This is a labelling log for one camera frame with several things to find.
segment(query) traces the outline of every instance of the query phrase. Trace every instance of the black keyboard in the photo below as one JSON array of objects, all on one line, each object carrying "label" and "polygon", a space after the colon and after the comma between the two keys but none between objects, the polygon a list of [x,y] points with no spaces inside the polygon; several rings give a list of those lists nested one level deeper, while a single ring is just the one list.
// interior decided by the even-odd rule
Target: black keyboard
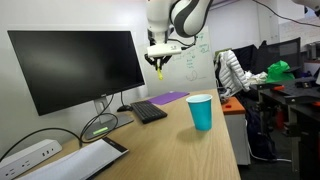
[{"label": "black keyboard", "polygon": [[131,103],[133,111],[143,124],[167,117],[168,114],[149,101]]}]

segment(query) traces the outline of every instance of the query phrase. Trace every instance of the computer monitor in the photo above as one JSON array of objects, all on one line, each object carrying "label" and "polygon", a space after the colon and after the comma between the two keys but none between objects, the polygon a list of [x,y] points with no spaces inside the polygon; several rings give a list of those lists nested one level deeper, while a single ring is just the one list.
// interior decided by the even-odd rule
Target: computer monitor
[{"label": "computer monitor", "polygon": [[[9,30],[11,43],[39,116],[94,100],[100,113],[106,96],[144,85],[130,31]],[[132,121],[118,116],[118,126]],[[112,128],[100,116],[91,139]]]}]

